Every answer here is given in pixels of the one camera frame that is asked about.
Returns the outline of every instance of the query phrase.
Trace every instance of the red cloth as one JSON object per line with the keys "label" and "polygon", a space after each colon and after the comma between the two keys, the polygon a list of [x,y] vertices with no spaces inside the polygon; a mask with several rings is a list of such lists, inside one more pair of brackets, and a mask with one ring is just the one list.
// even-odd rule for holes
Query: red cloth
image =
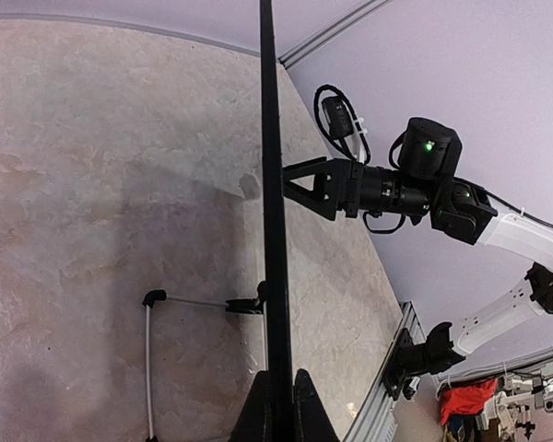
{"label": "red cloth", "polygon": [[471,416],[483,411],[483,406],[496,390],[496,380],[444,391],[441,395],[441,425],[449,422],[451,414]]}

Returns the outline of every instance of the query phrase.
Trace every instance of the black corner connector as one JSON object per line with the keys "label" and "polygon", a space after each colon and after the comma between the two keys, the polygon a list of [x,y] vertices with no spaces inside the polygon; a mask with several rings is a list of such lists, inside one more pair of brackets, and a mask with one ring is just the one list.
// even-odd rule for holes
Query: black corner connector
{"label": "black corner connector", "polygon": [[[146,297],[144,297],[144,300],[142,304],[145,307],[154,308],[154,304],[156,304],[156,301],[165,301],[166,300],[166,290],[151,290],[147,292]],[[151,439],[152,442],[155,442],[157,440],[155,437]]]}

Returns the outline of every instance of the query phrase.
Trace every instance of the robotic arm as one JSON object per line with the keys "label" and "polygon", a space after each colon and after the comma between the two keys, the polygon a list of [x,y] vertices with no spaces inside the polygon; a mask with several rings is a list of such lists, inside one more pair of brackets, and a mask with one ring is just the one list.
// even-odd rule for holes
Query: robotic arm
{"label": "robotic arm", "polygon": [[[338,110],[336,117],[341,118],[340,114]],[[395,163],[394,151],[400,146]],[[461,151],[455,130],[412,118],[391,147],[393,169],[340,158],[317,158],[284,168],[285,196],[327,219],[334,220],[338,211],[357,217],[362,210],[371,232],[393,233],[407,218],[417,225],[429,215],[432,228],[451,238],[500,247],[534,262],[512,290],[454,327],[448,322],[439,324],[419,345],[407,337],[389,369],[394,373],[390,385],[395,388],[414,376],[448,369],[531,318],[553,314],[553,225],[470,181],[456,178]],[[312,190],[293,182],[303,177],[313,177]],[[396,229],[369,228],[368,216],[383,213],[400,215]]]}

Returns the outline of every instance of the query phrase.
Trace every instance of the black rod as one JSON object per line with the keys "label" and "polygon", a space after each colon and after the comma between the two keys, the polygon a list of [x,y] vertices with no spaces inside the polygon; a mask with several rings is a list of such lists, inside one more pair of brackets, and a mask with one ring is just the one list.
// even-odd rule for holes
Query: black rod
{"label": "black rod", "polygon": [[287,232],[271,0],[260,0],[262,172],[265,209],[266,344],[275,441],[293,440],[293,367]]}

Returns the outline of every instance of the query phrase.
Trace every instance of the red object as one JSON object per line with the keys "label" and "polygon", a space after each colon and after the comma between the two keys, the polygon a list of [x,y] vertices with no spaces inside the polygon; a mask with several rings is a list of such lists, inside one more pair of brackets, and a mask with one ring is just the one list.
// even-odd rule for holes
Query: red object
{"label": "red object", "polygon": [[496,380],[447,390],[441,394],[441,425],[449,422],[451,414],[471,416],[483,411],[483,406],[496,390]]}

